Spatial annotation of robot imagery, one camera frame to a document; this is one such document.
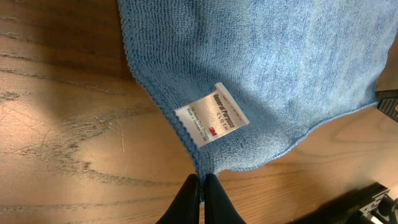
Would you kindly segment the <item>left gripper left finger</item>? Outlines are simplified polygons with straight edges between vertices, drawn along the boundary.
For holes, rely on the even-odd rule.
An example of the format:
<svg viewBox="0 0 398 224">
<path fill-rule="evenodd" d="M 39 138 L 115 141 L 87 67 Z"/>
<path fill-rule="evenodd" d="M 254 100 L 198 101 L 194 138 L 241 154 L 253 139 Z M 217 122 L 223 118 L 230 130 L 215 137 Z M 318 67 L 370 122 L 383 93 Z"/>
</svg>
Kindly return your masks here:
<svg viewBox="0 0 398 224">
<path fill-rule="evenodd" d="M 190 174 L 156 224 L 199 224 L 200 182 Z"/>
</svg>

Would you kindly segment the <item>blue microfiber cloth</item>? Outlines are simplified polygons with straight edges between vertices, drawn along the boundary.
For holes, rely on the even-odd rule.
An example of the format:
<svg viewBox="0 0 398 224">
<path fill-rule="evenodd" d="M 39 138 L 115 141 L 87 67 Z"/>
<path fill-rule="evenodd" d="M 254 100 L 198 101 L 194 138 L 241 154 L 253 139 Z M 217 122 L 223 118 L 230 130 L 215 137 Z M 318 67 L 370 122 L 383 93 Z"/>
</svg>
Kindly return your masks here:
<svg viewBox="0 0 398 224">
<path fill-rule="evenodd" d="M 200 178 L 257 169 L 319 126 L 374 106 L 396 1 L 119 1 L 129 68 Z M 248 119 L 201 146 L 177 110 L 222 83 Z"/>
</svg>

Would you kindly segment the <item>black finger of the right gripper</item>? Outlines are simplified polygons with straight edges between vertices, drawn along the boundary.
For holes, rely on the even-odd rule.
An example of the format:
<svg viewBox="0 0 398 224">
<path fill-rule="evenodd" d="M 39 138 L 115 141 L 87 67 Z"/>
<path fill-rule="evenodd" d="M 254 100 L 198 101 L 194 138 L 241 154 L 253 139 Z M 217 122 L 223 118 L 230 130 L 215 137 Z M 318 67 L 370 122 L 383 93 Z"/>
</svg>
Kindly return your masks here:
<svg viewBox="0 0 398 224">
<path fill-rule="evenodd" d="M 377 109 L 395 122 L 397 122 L 397 92 L 397 89 L 376 92 Z"/>
</svg>

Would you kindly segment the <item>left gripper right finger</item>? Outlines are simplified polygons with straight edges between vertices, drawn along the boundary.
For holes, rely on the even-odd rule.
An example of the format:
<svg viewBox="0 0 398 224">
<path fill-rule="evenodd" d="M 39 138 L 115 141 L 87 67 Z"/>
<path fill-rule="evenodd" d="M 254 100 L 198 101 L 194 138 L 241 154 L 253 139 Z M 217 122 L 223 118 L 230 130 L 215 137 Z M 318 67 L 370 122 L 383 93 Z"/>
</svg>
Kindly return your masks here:
<svg viewBox="0 0 398 224">
<path fill-rule="evenodd" d="M 205 224 L 246 224 L 235 210 L 216 175 L 207 174 L 203 187 Z"/>
</svg>

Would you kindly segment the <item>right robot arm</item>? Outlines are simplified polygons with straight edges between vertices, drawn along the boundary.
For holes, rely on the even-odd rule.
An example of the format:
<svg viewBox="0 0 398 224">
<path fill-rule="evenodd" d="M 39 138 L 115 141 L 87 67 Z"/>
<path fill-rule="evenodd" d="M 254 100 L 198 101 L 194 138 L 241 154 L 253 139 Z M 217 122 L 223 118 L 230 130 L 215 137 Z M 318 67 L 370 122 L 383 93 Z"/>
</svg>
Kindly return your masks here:
<svg viewBox="0 0 398 224">
<path fill-rule="evenodd" d="M 294 153 L 303 173 L 280 208 L 288 223 L 370 223 L 381 212 L 396 221 L 397 90 L 377 91 L 375 107 L 316 130 Z"/>
</svg>

